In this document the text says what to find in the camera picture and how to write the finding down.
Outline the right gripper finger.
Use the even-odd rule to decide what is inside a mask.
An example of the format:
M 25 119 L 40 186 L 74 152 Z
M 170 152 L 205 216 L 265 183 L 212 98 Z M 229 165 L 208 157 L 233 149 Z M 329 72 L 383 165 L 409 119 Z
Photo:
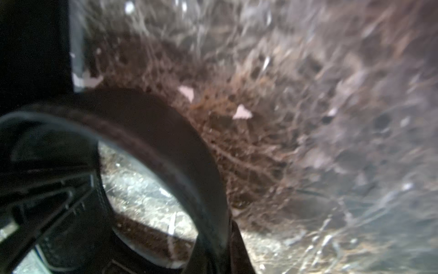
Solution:
M 234 220 L 230 221 L 229 238 L 230 273 L 255 274 L 240 230 Z

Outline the long black belt s-curved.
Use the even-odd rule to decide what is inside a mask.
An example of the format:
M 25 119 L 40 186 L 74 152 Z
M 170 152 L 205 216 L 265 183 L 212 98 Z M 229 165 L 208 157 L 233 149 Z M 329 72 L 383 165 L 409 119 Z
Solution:
M 98 144 L 126 153 L 161 182 L 198 236 L 181 267 L 134 249 L 116 230 Z M 1 272 L 35 251 L 52 274 L 227 274 L 230 216 L 214 159 L 160 98 L 129 89 L 51 98 L 1 116 Z

